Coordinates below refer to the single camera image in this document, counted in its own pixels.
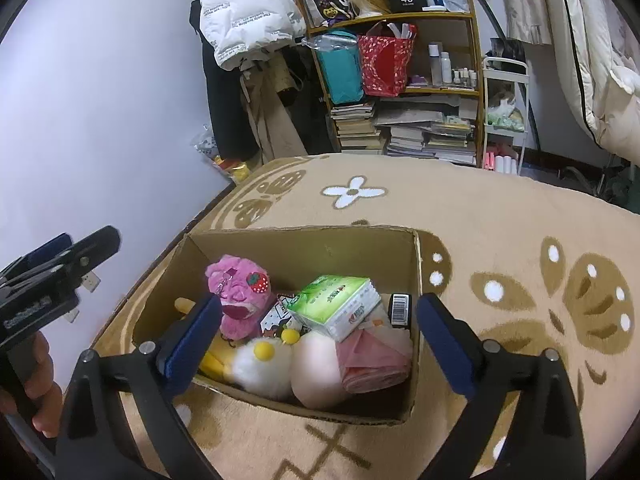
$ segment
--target barcode label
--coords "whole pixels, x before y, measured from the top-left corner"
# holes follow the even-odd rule
[[[408,294],[394,294],[391,296],[391,325],[409,327]]]

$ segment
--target finger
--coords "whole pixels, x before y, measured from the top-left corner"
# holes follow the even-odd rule
[[[24,383],[24,391],[30,399],[37,399],[46,394],[53,384],[53,360],[47,356],[38,364],[33,375]]]
[[[44,433],[47,438],[58,436],[60,415],[62,414],[62,390],[56,383],[42,397],[40,410],[33,417],[33,427]]]
[[[49,343],[47,339],[42,335],[42,332],[36,332],[36,337],[33,338],[33,357],[36,362],[41,363],[49,356]]]
[[[17,410],[14,398],[0,388],[0,413],[13,415]]]

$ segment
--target red bag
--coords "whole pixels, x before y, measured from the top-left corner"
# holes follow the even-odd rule
[[[358,37],[362,87],[367,95],[396,97],[406,87],[406,66],[414,49],[414,39],[378,36],[385,25],[379,22],[364,36]]]

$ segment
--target wall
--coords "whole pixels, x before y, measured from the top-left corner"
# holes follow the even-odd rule
[[[0,268],[105,224],[120,253],[44,329],[64,387],[78,354],[227,181],[190,145],[209,121],[192,0],[29,0],[0,43]]]
[[[508,34],[504,0],[487,1],[502,30]],[[491,50],[491,38],[496,38],[497,34],[478,0],[474,0],[474,6],[478,16],[480,43],[484,54]],[[602,167],[607,161],[609,152],[600,149],[584,133],[569,110],[560,88],[553,46],[526,44],[525,51],[531,66],[529,102],[535,113],[542,151]],[[535,147],[533,135],[527,139],[527,147]]]

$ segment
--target beige blanket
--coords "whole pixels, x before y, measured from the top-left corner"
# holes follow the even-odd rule
[[[640,408],[633,304],[640,297],[634,278],[640,218],[522,177],[439,161],[336,154],[267,164],[195,230],[367,222],[409,226],[442,240],[450,257],[442,301],[481,338],[511,351],[553,346],[561,352],[580,405],[588,474],[595,473]],[[132,327],[166,261],[100,338],[101,354],[132,349]],[[481,468],[490,467],[500,449],[511,400]],[[189,430],[226,480],[417,478],[463,406],[428,347],[412,418],[395,428],[296,418],[199,386],[178,402],[192,409]],[[161,470],[132,399],[125,403],[146,459]]]

